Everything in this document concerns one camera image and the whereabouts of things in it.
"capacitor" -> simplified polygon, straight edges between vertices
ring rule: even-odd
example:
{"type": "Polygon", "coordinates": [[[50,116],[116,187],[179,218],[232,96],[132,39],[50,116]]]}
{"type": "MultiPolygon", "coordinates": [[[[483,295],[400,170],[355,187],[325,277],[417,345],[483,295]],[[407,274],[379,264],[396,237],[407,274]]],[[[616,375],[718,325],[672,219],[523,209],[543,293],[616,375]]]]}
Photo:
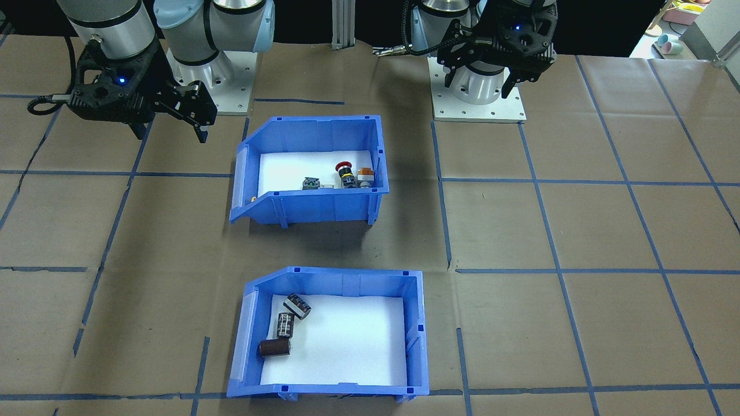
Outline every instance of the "capacitor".
{"type": "Polygon", "coordinates": [[[288,296],[288,298],[283,302],[283,306],[288,308],[290,312],[293,312],[295,316],[301,320],[311,312],[311,307],[295,293],[288,296]]]}
{"type": "Polygon", "coordinates": [[[339,174],[339,177],[342,178],[342,188],[357,187],[357,180],[355,180],[354,174],[352,174],[351,163],[349,163],[348,161],[341,161],[334,169],[339,174]]]}
{"type": "Polygon", "coordinates": [[[277,314],[277,337],[293,338],[293,323],[295,315],[290,312],[281,312],[277,314]]]}
{"type": "Polygon", "coordinates": [[[274,340],[262,340],[257,348],[260,357],[269,357],[271,355],[289,355],[290,338],[277,338],[274,340]]]}

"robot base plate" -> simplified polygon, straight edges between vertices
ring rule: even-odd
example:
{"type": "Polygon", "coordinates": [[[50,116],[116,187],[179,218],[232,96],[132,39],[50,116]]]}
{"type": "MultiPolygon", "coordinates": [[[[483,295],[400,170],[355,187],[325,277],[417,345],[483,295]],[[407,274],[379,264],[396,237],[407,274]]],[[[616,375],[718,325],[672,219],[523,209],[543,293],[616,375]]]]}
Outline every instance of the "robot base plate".
{"type": "MultiPolygon", "coordinates": [[[[427,60],[434,120],[479,123],[518,123],[527,120],[519,88],[515,87],[506,99],[499,98],[486,105],[468,104],[459,100],[449,88],[445,88],[444,67],[437,63],[437,58],[427,60]]],[[[504,69],[504,76],[508,76],[508,69],[504,69]]]]}

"blue painter's tape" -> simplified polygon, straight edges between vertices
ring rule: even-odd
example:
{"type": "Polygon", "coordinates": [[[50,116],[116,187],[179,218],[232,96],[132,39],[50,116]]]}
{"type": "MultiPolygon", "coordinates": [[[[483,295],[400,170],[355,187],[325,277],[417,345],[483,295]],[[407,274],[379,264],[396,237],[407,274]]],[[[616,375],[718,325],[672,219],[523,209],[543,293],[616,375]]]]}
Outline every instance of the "blue painter's tape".
{"type": "Polygon", "coordinates": [[[638,187],[711,187],[710,182],[659,182],[659,181],[630,181],[630,185],[638,187]]]}
{"type": "Polygon", "coordinates": [[[13,197],[10,199],[10,203],[8,203],[7,207],[5,208],[5,211],[3,212],[2,217],[0,218],[0,229],[2,229],[2,227],[5,225],[5,221],[7,220],[7,217],[10,215],[10,211],[13,209],[13,205],[16,204],[16,201],[18,200],[18,195],[21,193],[21,185],[23,184],[23,179],[26,177],[26,173],[28,173],[28,169],[31,168],[33,159],[36,158],[36,155],[38,154],[38,151],[41,149],[41,146],[44,145],[47,138],[49,137],[49,133],[51,132],[51,129],[54,126],[54,123],[56,122],[57,117],[59,117],[59,110],[57,110],[54,113],[51,120],[49,121],[49,125],[47,126],[46,132],[44,132],[44,137],[41,138],[41,141],[38,143],[38,146],[36,146],[36,149],[33,150],[31,159],[29,159],[28,164],[26,165],[26,169],[23,171],[23,173],[21,174],[21,178],[18,180],[18,186],[16,187],[16,191],[13,193],[13,197]]]}
{"type": "Polygon", "coordinates": [[[705,390],[704,384],[653,384],[644,386],[596,386],[593,389],[598,393],[605,392],[652,392],[675,390],[705,390]]]}
{"type": "Polygon", "coordinates": [[[668,100],[668,103],[670,104],[670,108],[673,109],[673,112],[676,114],[676,117],[678,118],[679,123],[681,123],[681,128],[684,130],[684,133],[686,133],[686,138],[689,140],[689,143],[691,143],[691,148],[696,154],[696,157],[699,158],[699,162],[702,164],[702,167],[704,168],[704,172],[707,173],[709,182],[711,182],[712,185],[714,186],[714,192],[717,192],[717,196],[719,196],[719,200],[722,202],[722,206],[727,211],[727,214],[730,214],[730,217],[733,219],[733,223],[735,224],[735,228],[738,230],[738,232],[740,232],[740,225],[738,225],[737,218],[735,218],[735,216],[733,215],[733,212],[730,209],[730,206],[727,204],[727,201],[724,199],[724,195],[722,195],[722,191],[719,189],[719,187],[717,186],[717,183],[714,180],[714,177],[712,176],[712,172],[709,171],[709,167],[704,162],[704,158],[702,157],[702,154],[699,152],[699,148],[696,146],[696,142],[694,142],[693,138],[691,137],[691,133],[689,133],[689,129],[686,127],[686,123],[684,123],[683,117],[681,117],[679,110],[676,108],[676,105],[673,103],[673,99],[670,97],[670,94],[668,94],[668,90],[665,89],[665,85],[663,85],[663,81],[660,79],[660,76],[658,76],[658,72],[655,70],[655,67],[650,62],[650,60],[647,61],[647,64],[650,65],[650,69],[653,71],[653,74],[655,75],[655,79],[658,81],[660,88],[663,90],[663,94],[665,94],[665,98],[668,100]]]}
{"type": "Polygon", "coordinates": [[[560,290],[562,292],[563,299],[565,300],[565,308],[568,311],[568,320],[571,322],[571,329],[573,330],[573,338],[576,341],[576,349],[578,350],[578,357],[581,360],[581,367],[583,369],[583,377],[586,381],[586,387],[588,388],[588,397],[591,399],[591,407],[593,409],[593,415],[599,416],[599,404],[596,402],[596,393],[593,391],[593,384],[591,383],[591,374],[588,371],[588,364],[586,363],[586,356],[583,352],[583,345],[581,344],[581,337],[578,333],[578,326],[576,325],[576,317],[573,314],[573,307],[571,306],[571,299],[568,295],[568,288],[565,286],[565,279],[562,275],[560,268],[560,260],[558,259],[557,250],[555,248],[555,240],[553,239],[552,230],[550,228],[550,221],[548,220],[548,214],[545,210],[545,201],[542,199],[542,191],[539,188],[539,182],[537,181],[537,174],[534,171],[534,163],[532,162],[532,156],[529,152],[529,146],[527,145],[527,136],[524,133],[524,127],[521,123],[518,123],[519,135],[522,138],[522,145],[524,146],[524,153],[527,157],[527,164],[529,165],[529,171],[532,174],[532,180],[534,181],[534,191],[537,195],[537,202],[539,202],[539,210],[542,213],[542,221],[545,225],[545,231],[548,236],[548,242],[550,243],[550,250],[552,251],[553,261],[555,268],[557,269],[557,277],[560,282],[560,290]]]}
{"type": "Polygon", "coordinates": [[[244,119],[244,130],[241,132],[241,138],[246,138],[246,135],[249,133],[249,117],[244,119]]]}
{"type": "Polygon", "coordinates": [[[465,414],[467,416],[473,416],[473,406],[470,401],[470,385],[468,384],[468,364],[465,361],[465,346],[463,346],[463,330],[460,328],[457,328],[457,354],[460,356],[462,396],[465,398],[465,414]]]}
{"type": "Polygon", "coordinates": [[[625,185],[624,181],[597,181],[590,179],[537,179],[541,184],[570,184],[570,185],[625,185]]]}
{"type": "Polygon", "coordinates": [[[503,184],[531,184],[531,179],[518,178],[442,178],[442,182],[496,182],[503,184]]]}
{"type": "Polygon", "coordinates": [[[173,178],[231,178],[233,173],[178,173],[178,172],[137,172],[136,176],[166,176],[173,178]]]}
{"type": "Polygon", "coordinates": [[[86,170],[29,170],[28,175],[79,175],[79,176],[128,176],[131,172],[106,172],[86,170]]]}
{"type": "MultiPolygon", "coordinates": [[[[622,164],[622,159],[619,157],[619,153],[616,150],[616,146],[614,145],[614,141],[612,140],[611,133],[609,132],[609,128],[606,125],[606,121],[604,120],[604,116],[602,114],[601,108],[599,107],[599,103],[596,102],[596,97],[593,94],[593,90],[591,89],[591,84],[588,82],[588,77],[586,76],[586,72],[583,70],[583,65],[581,65],[581,60],[578,56],[576,56],[576,63],[578,64],[578,68],[581,72],[581,75],[583,77],[583,81],[586,84],[586,89],[588,90],[588,94],[591,97],[591,100],[593,102],[594,108],[596,108],[596,113],[599,115],[599,120],[602,122],[602,126],[604,128],[604,133],[606,134],[607,140],[609,140],[609,145],[611,146],[612,152],[614,153],[614,158],[616,159],[617,164],[619,165],[619,170],[622,172],[622,177],[629,182],[629,178],[627,176],[627,172],[625,170],[624,165],[622,164]]],[[[655,69],[652,67],[652,64],[649,64],[650,68],[652,69],[653,73],[657,77],[657,73],[655,72],[655,69]]],[[[670,102],[671,106],[673,107],[674,112],[676,113],[676,116],[679,118],[679,120],[682,123],[682,126],[684,127],[684,131],[687,135],[687,137],[690,139],[692,146],[694,147],[694,150],[697,152],[697,156],[700,157],[698,150],[694,146],[693,140],[691,140],[691,137],[689,135],[688,130],[686,129],[685,124],[683,124],[683,120],[681,120],[681,116],[678,114],[678,111],[676,110],[675,106],[673,106],[673,102],[670,100],[670,97],[667,94],[667,91],[665,90],[665,87],[663,86],[662,82],[658,78],[658,82],[663,89],[664,94],[666,95],[666,98],[670,102]]],[[[704,165],[704,162],[702,162],[702,165],[705,168],[705,171],[707,173],[707,176],[709,177],[710,181],[713,182],[712,176],[709,173],[709,170],[706,169],[706,165],[704,165]]],[[[660,269],[661,275],[663,277],[663,282],[665,283],[665,288],[668,292],[668,296],[670,297],[670,301],[673,304],[673,309],[676,311],[676,316],[679,319],[679,322],[681,324],[681,328],[683,329],[684,336],[686,337],[686,341],[689,344],[689,347],[691,348],[691,352],[694,356],[694,361],[696,362],[696,366],[699,369],[699,374],[702,376],[702,380],[704,381],[704,387],[707,390],[707,393],[709,394],[709,398],[712,400],[712,405],[714,406],[714,411],[717,414],[717,416],[722,416],[722,412],[719,409],[719,404],[717,403],[717,399],[714,396],[714,392],[712,390],[712,386],[709,383],[709,378],[707,377],[707,373],[704,370],[704,366],[702,365],[702,360],[699,358],[699,354],[696,353],[696,350],[694,349],[693,340],[691,338],[691,334],[689,333],[688,327],[686,325],[686,321],[684,320],[683,314],[681,313],[681,309],[679,308],[678,301],[676,300],[676,296],[673,294],[673,289],[670,286],[670,281],[668,280],[668,276],[665,273],[665,268],[663,267],[663,263],[660,259],[660,255],[658,254],[658,249],[655,245],[655,241],[653,240],[653,236],[650,234],[650,230],[648,229],[648,223],[645,221],[645,217],[642,214],[642,210],[640,209],[640,205],[637,202],[637,197],[635,196],[635,192],[632,189],[632,186],[628,183],[627,189],[630,193],[630,197],[632,198],[632,202],[635,206],[635,210],[637,211],[637,216],[639,217],[640,223],[642,224],[642,228],[645,231],[645,235],[647,236],[647,241],[650,244],[650,248],[653,250],[653,256],[655,257],[656,262],[658,263],[658,268],[660,269]]]]}
{"type": "Polygon", "coordinates": [[[13,205],[16,204],[16,200],[18,199],[19,189],[16,188],[16,191],[13,192],[13,197],[10,198],[10,202],[7,203],[7,206],[5,207],[5,211],[2,214],[2,217],[0,217],[0,229],[5,225],[5,221],[7,221],[8,215],[10,215],[10,211],[13,209],[13,205]]]}
{"type": "Polygon", "coordinates": [[[471,395],[559,395],[588,393],[588,387],[536,387],[532,389],[472,389],[471,395]]]}
{"type": "Polygon", "coordinates": [[[14,272],[59,272],[59,273],[84,273],[86,267],[52,267],[52,266],[0,266],[0,270],[12,270],[14,272]]]}
{"type": "Polygon", "coordinates": [[[201,352],[201,364],[198,366],[198,381],[195,384],[195,398],[192,401],[190,407],[190,416],[197,416],[198,414],[198,401],[201,394],[201,388],[203,387],[203,376],[206,374],[206,360],[208,359],[208,345],[211,343],[210,337],[203,338],[203,351],[201,352]]]}
{"type": "Polygon", "coordinates": [[[0,395],[0,401],[72,401],[72,400],[171,400],[179,398],[178,393],[164,395],[94,395],[91,393],[72,393],[61,395],[28,394],[28,395],[0,395]]]}
{"type": "Polygon", "coordinates": [[[539,274],[555,274],[557,269],[455,269],[455,272],[460,274],[490,274],[490,275],[539,275],[539,274]]]}
{"type": "Polygon", "coordinates": [[[712,384],[715,390],[740,390],[740,383],[712,384]]]}
{"type": "Polygon", "coordinates": [[[445,233],[445,252],[447,254],[447,268],[452,264],[452,244],[450,242],[450,229],[447,222],[447,206],[445,205],[445,189],[442,185],[442,164],[440,162],[440,147],[437,143],[437,128],[434,121],[431,122],[431,140],[434,145],[434,163],[437,168],[437,186],[440,191],[440,209],[442,210],[442,228],[445,233]]]}
{"type": "MultiPolygon", "coordinates": [[[[740,390],[740,383],[712,384],[715,390],[740,390]]],[[[595,386],[593,390],[598,393],[604,392],[668,392],[681,390],[704,390],[704,384],[648,384],[648,385],[626,385],[626,386],[595,386]]],[[[583,386],[572,387],[534,387],[526,388],[501,388],[501,389],[469,389],[470,395],[551,395],[567,393],[587,393],[588,388],[583,386]]],[[[462,396],[464,392],[458,389],[431,390],[431,396],[462,396]]],[[[225,399],[226,393],[165,393],[162,395],[94,395],[94,394],[19,394],[0,395],[0,401],[72,401],[72,400],[219,400],[225,399]]]]}
{"type": "Polygon", "coordinates": [[[462,396],[463,391],[458,389],[429,390],[430,396],[462,396]]]}
{"type": "Polygon", "coordinates": [[[92,287],[90,288],[90,294],[87,298],[87,304],[85,305],[85,310],[82,314],[82,327],[77,332],[77,338],[75,339],[75,343],[72,347],[72,351],[77,356],[77,351],[80,348],[80,343],[82,342],[82,337],[84,335],[84,326],[87,325],[87,319],[90,317],[90,311],[93,310],[93,301],[95,300],[95,293],[98,291],[98,285],[100,284],[100,278],[103,275],[103,270],[105,269],[105,262],[108,259],[108,252],[110,252],[110,247],[113,245],[113,238],[115,237],[115,232],[118,230],[118,224],[121,221],[121,216],[124,213],[124,207],[126,206],[126,201],[128,201],[129,193],[131,192],[131,185],[133,183],[136,170],[138,169],[139,162],[141,162],[141,156],[144,154],[144,148],[147,145],[147,141],[149,140],[149,133],[152,131],[152,125],[154,124],[154,121],[150,122],[147,126],[146,132],[144,132],[144,138],[141,140],[141,145],[139,146],[138,154],[136,155],[136,160],[134,161],[134,165],[131,168],[131,172],[129,173],[129,180],[126,186],[126,190],[124,191],[123,196],[121,197],[121,203],[118,205],[118,211],[115,214],[115,220],[113,221],[113,225],[110,229],[110,234],[108,235],[108,240],[105,244],[105,250],[103,250],[103,256],[100,260],[100,265],[98,266],[98,272],[95,274],[95,280],[92,282],[92,287]]]}
{"type": "Polygon", "coordinates": [[[305,104],[344,105],[344,101],[306,100],[303,98],[255,98],[255,101],[261,101],[261,102],[266,102],[266,103],[305,103],[305,104]]]}
{"type": "MultiPolygon", "coordinates": [[[[537,275],[558,273],[557,269],[455,269],[455,272],[461,274],[490,274],[490,275],[537,275]]],[[[633,274],[660,274],[662,272],[669,275],[740,275],[740,270],[700,270],[700,269],[561,269],[565,275],[585,274],[585,273],[633,273],[633,274]]]]}

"black capacitor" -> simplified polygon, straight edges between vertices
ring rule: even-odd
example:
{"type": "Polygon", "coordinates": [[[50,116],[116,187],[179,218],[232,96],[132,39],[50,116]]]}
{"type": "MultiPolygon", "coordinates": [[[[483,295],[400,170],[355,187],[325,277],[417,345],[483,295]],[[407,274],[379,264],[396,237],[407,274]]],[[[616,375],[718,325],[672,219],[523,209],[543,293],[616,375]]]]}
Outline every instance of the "black capacitor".
{"type": "Polygon", "coordinates": [[[277,314],[277,337],[293,338],[293,323],[295,315],[290,312],[281,312],[277,314]]]}
{"type": "Polygon", "coordinates": [[[257,353],[262,358],[269,357],[271,355],[289,355],[290,338],[277,338],[274,340],[260,341],[260,346],[257,348],[257,353]]]}
{"type": "Polygon", "coordinates": [[[288,296],[288,298],[283,302],[283,306],[288,308],[290,312],[293,312],[295,316],[301,320],[311,312],[311,307],[295,293],[288,296]]]}

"black cable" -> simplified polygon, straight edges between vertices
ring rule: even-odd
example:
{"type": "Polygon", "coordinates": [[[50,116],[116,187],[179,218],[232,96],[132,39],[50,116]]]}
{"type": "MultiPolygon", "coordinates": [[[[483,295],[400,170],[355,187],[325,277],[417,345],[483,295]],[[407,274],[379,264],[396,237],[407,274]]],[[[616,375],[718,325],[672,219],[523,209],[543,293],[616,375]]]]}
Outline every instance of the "black cable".
{"type": "Polygon", "coordinates": [[[406,32],[408,31],[408,23],[411,20],[408,17],[408,12],[411,11],[411,0],[404,0],[403,2],[403,14],[401,15],[401,41],[403,42],[403,47],[406,49],[406,52],[408,52],[409,55],[413,56],[424,56],[427,53],[434,52],[435,50],[442,49],[444,47],[452,47],[457,44],[464,44],[465,40],[463,38],[452,38],[448,39],[447,41],[444,41],[440,44],[434,45],[433,47],[428,47],[424,50],[413,50],[411,48],[411,45],[408,44],[408,35],[406,32]]]}
{"type": "MultiPolygon", "coordinates": [[[[75,74],[77,72],[76,67],[76,60],[75,60],[75,48],[72,46],[72,39],[70,39],[69,36],[64,37],[64,42],[67,44],[67,52],[70,54],[70,84],[67,86],[67,91],[65,94],[69,94],[72,92],[72,88],[75,86],[75,74]]],[[[53,114],[56,110],[59,110],[61,108],[62,103],[57,103],[51,106],[51,108],[48,108],[46,110],[37,110],[36,106],[39,104],[51,104],[51,95],[40,95],[37,98],[34,98],[31,100],[30,103],[28,103],[28,112],[33,115],[49,115],[53,114]]]]}

